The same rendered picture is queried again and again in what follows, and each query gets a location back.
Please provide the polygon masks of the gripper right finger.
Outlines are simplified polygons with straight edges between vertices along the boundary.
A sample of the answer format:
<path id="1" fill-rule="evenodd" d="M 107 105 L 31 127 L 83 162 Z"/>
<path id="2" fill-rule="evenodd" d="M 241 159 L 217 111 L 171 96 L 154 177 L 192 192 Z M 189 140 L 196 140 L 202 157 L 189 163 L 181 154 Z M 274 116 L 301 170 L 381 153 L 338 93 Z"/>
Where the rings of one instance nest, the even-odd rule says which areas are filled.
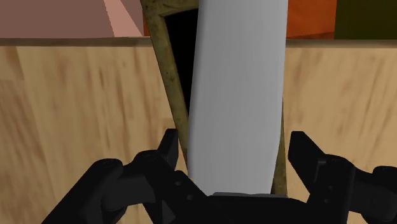
<path id="1" fill-rule="evenodd" d="M 362 171 L 323 152 L 303 131 L 291 133 L 288 160 L 309 192 L 306 204 L 317 224 L 347 224 L 349 212 L 368 224 L 397 224 L 397 167 Z"/>

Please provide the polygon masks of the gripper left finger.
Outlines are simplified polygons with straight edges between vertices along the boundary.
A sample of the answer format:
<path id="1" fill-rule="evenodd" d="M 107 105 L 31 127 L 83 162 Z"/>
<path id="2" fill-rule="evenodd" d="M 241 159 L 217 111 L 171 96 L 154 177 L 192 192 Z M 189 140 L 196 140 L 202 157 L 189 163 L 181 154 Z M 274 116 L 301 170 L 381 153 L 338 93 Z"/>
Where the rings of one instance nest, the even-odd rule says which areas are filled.
<path id="1" fill-rule="evenodd" d="M 94 162 L 41 224 L 116 224 L 131 205 L 143 204 L 153 224 L 189 224 L 205 194 L 176 170 L 178 132 L 167 129 L 155 150 L 124 165 Z"/>

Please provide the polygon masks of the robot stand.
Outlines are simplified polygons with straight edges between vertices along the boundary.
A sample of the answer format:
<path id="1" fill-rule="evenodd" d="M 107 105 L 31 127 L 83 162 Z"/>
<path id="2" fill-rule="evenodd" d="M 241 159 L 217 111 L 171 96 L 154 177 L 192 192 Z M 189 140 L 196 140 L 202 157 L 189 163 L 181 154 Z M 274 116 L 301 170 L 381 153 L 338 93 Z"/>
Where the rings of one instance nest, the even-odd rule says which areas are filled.
<path id="1" fill-rule="evenodd" d="M 206 194 L 286 195 L 288 0 L 141 0 L 188 175 Z"/>

